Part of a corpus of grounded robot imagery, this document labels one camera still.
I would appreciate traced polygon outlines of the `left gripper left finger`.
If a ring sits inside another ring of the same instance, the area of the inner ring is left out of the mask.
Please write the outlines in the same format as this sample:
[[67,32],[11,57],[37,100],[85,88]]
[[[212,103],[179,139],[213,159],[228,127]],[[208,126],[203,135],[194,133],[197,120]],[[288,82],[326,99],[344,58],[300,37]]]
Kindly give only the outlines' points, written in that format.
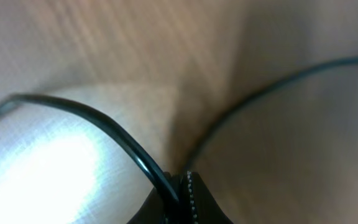
[[167,214],[164,202],[154,187],[136,214],[127,224],[177,224],[178,222]]

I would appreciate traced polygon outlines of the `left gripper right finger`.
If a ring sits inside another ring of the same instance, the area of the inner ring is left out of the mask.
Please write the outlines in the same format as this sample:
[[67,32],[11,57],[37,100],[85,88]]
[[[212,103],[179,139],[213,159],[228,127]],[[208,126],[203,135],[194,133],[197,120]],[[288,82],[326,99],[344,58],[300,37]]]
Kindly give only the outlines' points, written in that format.
[[181,223],[233,224],[197,172],[186,171],[180,182]]

